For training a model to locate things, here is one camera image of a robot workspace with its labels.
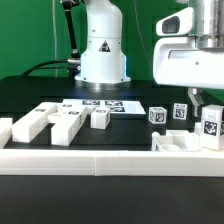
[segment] white machine housing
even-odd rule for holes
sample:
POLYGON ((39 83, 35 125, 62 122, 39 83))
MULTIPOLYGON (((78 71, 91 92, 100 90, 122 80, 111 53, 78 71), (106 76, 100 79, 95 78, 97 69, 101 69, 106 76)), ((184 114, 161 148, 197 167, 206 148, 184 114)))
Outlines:
POLYGON ((126 77, 126 56, 121 51, 121 11, 109 0, 84 2, 88 40, 76 82, 93 88, 113 88, 129 82, 130 78, 126 77))
POLYGON ((224 52, 201 51, 195 37, 160 39, 154 51, 153 74, 158 84, 224 89, 224 52))
POLYGON ((157 23, 157 34, 168 37, 160 39, 155 46, 153 75, 156 82, 224 89, 224 0, 176 2, 189 2, 189 7, 157 23), (173 17, 180 24, 168 24, 171 27, 164 33, 164 22, 173 17), (173 26, 176 32, 169 33, 173 26))

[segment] white rectangular block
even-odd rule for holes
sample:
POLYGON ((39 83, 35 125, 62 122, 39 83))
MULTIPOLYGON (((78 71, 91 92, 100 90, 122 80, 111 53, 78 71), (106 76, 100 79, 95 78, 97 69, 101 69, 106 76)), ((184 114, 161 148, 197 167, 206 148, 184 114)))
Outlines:
POLYGON ((95 175, 130 175, 130 152, 110 151, 96 152, 95 175))
POLYGON ((44 102, 12 126, 14 142, 30 143, 47 125, 49 114, 57 111, 56 103, 44 102))
POLYGON ((3 149, 12 136, 12 118, 0 119, 0 149, 3 149))
POLYGON ((52 145, 69 146, 83 125, 87 115, 87 108, 81 106, 73 109, 63 114, 61 119, 52 127, 52 145))
POLYGON ((163 107, 149 107, 149 121, 153 124, 165 124, 167 110, 163 107))
POLYGON ((209 105, 202 108, 201 138, 202 147, 214 150, 224 148, 224 107, 209 105))
POLYGON ((96 108, 91 114, 91 128, 105 129, 110 122, 110 109, 96 108))

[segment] black cable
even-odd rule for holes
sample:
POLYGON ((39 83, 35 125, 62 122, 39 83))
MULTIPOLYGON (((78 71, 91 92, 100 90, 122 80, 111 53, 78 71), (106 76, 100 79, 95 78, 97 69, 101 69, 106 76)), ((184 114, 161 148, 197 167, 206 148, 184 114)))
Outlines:
POLYGON ((21 76, 26 77, 28 76, 32 71, 37 70, 45 65, 52 65, 52 64, 59 64, 59 63, 68 63, 67 59, 62 59, 62 60, 54 60, 54 61, 47 61, 44 63, 40 63, 38 65, 35 65, 34 67, 30 68, 29 70, 23 72, 21 76))

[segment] white cube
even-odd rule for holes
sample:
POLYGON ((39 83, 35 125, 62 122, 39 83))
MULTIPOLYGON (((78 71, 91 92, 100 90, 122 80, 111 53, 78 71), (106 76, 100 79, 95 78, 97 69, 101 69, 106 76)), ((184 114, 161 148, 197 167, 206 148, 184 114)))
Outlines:
POLYGON ((173 119, 187 119, 187 104, 175 103, 173 107, 173 119))
POLYGON ((163 107, 149 108, 149 121, 153 124, 165 124, 167 117, 167 110, 163 107))
POLYGON ((202 108, 201 138, 202 147, 219 150, 224 147, 223 106, 209 105, 202 108))
POLYGON ((110 122, 110 109, 98 107, 91 114, 91 128, 106 129, 110 122))

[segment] white block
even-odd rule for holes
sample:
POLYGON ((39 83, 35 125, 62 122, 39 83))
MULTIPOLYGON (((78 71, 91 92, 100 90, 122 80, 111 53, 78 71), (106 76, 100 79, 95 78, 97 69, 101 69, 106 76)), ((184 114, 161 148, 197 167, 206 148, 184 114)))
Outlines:
POLYGON ((75 107, 67 111, 51 129, 51 144, 69 146, 87 115, 85 106, 75 107))
POLYGON ((175 103, 173 107, 173 119, 187 119, 187 104, 175 103))
POLYGON ((129 151, 96 152, 95 175, 130 175, 129 154, 129 151))
POLYGON ((200 138, 186 130, 167 130, 165 136, 152 133, 151 151, 190 152, 200 151, 200 138))
POLYGON ((89 113, 86 106, 72 105, 72 104, 57 104, 58 110, 56 113, 47 116, 49 123, 56 124, 64 114, 69 111, 82 112, 82 123, 84 123, 87 114, 89 113))
POLYGON ((3 149, 12 136, 12 118, 0 119, 0 149, 3 149))
POLYGON ((149 107, 149 121, 153 124, 165 124, 167 110, 163 107, 149 107))
POLYGON ((96 108, 91 114, 91 128, 106 129, 110 122, 110 109, 106 107, 96 108))
POLYGON ((200 137, 195 133, 186 133, 185 145, 188 151, 200 151, 200 137))
POLYGON ((220 150, 224 148, 223 106, 209 105, 202 108, 201 147, 220 150))
POLYGON ((57 111, 56 103, 41 103, 12 126, 14 142, 30 143, 49 123, 47 116, 57 111))

